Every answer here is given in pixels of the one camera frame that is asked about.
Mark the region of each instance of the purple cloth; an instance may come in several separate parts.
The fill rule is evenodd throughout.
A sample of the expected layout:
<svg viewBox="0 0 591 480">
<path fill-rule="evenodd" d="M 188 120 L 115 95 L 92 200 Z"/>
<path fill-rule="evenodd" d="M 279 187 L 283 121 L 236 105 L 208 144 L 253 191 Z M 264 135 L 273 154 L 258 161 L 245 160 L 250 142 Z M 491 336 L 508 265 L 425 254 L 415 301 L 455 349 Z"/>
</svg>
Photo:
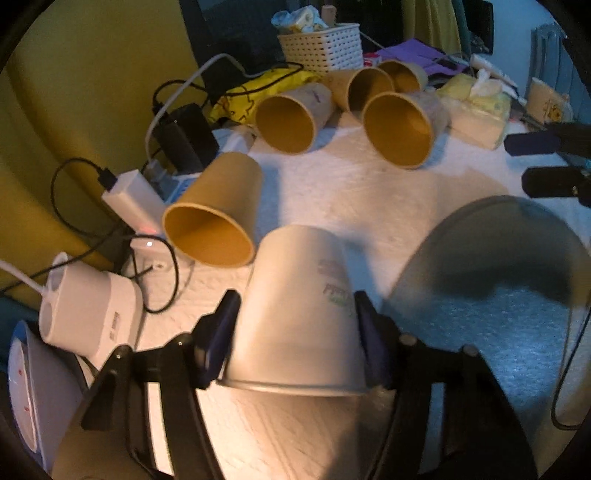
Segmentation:
<svg viewBox="0 0 591 480">
<path fill-rule="evenodd" d="M 393 47 L 378 50 L 376 53 L 384 60 L 417 63 L 425 69 L 429 76 L 435 75 L 436 73 L 454 76 L 463 72 L 466 68 L 465 65 L 457 65 L 456 68 L 449 68 L 452 62 L 447 60 L 446 55 L 442 51 L 430 47 L 416 38 L 412 38 Z M 444 60 L 445 65 L 436 63 L 437 60 Z"/>
</svg>

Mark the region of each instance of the white basket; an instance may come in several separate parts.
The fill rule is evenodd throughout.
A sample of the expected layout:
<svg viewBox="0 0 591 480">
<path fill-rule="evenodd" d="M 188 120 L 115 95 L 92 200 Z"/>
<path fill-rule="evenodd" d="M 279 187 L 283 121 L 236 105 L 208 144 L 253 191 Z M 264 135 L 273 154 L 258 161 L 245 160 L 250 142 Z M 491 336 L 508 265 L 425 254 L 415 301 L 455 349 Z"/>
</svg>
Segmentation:
<svg viewBox="0 0 591 480">
<path fill-rule="evenodd" d="M 311 72 L 363 68 L 359 24 L 345 23 L 314 33 L 278 35 L 286 61 Z"/>
</svg>

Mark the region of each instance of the yellow wall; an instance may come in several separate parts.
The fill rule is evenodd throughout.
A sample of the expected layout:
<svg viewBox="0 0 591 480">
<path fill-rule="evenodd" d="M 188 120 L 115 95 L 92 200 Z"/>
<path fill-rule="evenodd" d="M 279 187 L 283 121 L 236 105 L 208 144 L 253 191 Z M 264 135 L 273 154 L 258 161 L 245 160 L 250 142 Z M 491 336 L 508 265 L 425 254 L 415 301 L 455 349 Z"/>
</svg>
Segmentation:
<svg viewBox="0 0 591 480">
<path fill-rule="evenodd" d="M 51 213 L 51 175 L 69 157 L 139 168 L 152 92 L 195 69 L 178 0 L 56 0 L 43 12 L 0 73 L 0 258 L 32 273 L 62 250 L 84 251 Z M 96 173 L 68 173 L 57 186 L 64 215 L 108 231 Z M 90 263 L 111 266 L 100 255 Z M 11 281 L 0 273 L 0 287 Z M 14 293 L 38 305 L 30 289 Z"/>
</svg>

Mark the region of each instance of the screw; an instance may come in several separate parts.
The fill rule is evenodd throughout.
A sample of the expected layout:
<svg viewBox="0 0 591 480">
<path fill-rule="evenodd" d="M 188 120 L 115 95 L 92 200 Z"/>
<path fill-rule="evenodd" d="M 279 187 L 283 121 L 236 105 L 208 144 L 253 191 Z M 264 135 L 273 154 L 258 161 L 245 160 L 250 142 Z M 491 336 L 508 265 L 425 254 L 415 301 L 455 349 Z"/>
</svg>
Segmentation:
<svg viewBox="0 0 591 480">
<path fill-rule="evenodd" d="M 478 351 L 478 348 L 476 348 L 474 345 L 464 345 L 464 347 L 462 347 L 462 351 L 467 356 L 471 356 L 471 357 L 477 357 L 478 354 L 480 353 Z"/>
<path fill-rule="evenodd" d="M 405 346 L 415 346 L 417 344 L 417 337 L 410 333 L 403 333 L 398 340 Z"/>
</svg>

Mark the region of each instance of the black clamp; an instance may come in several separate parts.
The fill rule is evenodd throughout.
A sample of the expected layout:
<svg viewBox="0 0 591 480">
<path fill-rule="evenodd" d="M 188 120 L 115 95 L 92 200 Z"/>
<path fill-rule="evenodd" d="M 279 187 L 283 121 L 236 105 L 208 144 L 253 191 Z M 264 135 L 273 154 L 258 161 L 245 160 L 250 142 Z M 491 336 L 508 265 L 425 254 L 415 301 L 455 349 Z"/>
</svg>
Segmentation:
<svg viewBox="0 0 591 480">
<path fill-rule="evenodd" d="M 515 412 L 473 346 L 429 348 L 401 333 L 355 294 L 371 381 L 396 390 L 384 442 L 366 480 L 534 480 L 537 471 Z M 88 392 L 57 455 L 54 480 L 164 480 L 154 468 L 147 421 L 147 382 L 160 384 L 174 478 L 223 480 L 195 389 L 215 380 L 227 357 L 241 299 L 226 292 L 216 311 L 160 349 L 116 349 Z M 431 386 L 445 384 L 441 464 L 418 475 Z"/>
</svg>

